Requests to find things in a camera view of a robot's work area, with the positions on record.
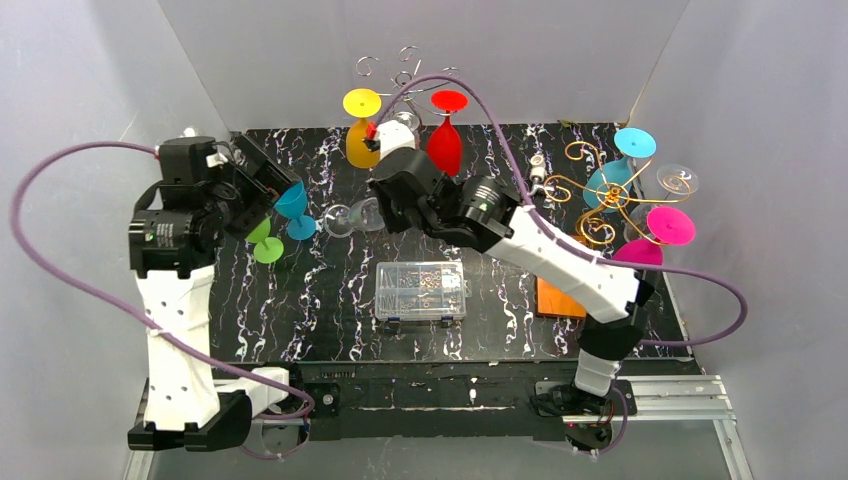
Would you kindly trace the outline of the green plastic wine glass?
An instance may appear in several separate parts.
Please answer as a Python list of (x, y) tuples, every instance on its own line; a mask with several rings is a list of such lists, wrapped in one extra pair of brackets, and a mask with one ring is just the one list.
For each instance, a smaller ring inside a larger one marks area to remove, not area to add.
[(285, 250), (283, 242), (271, 235), (271, 219), (266, 217), (247, 236), (246, 241), (254, 245), (254, 259), (261, 264), (278, 261)]

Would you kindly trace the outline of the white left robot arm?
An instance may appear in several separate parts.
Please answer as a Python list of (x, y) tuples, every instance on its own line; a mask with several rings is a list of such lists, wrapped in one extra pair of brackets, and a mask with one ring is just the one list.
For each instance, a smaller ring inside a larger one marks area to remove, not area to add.
[(284, 246), (270, 233), (270, 216), (299, 178), (244, 134), (224, 143), (170, 139), (155, 156), (161, 179), (137, 200), (128, 229), (130, 267), (152, 321), (148, 401), (128, 443), (148, 451), (235, 448), (258, 414), (285, 399), (289, 374), (260, 368), (215, 385), (207, 357), (216, 252), (232, 237), (251, 243), (259, 263), (279, 260)]

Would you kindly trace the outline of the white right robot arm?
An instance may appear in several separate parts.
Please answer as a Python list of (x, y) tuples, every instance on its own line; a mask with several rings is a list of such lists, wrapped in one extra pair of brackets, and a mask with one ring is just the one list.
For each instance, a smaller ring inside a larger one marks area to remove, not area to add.
[(643, 335), (634, 310), (653, 286), (633, 268), (606, 264), (599, 252), (542, 219), (514, 188), (481, 175), (452, 179), (397, 121), (368, 123), (362, 143), (379, 157), (368, 185), (389, 232), (416, 229), (516, 265), (586, 310), (573, 380), (533, 404), (553, 416), (603, 414), (622, 361)]

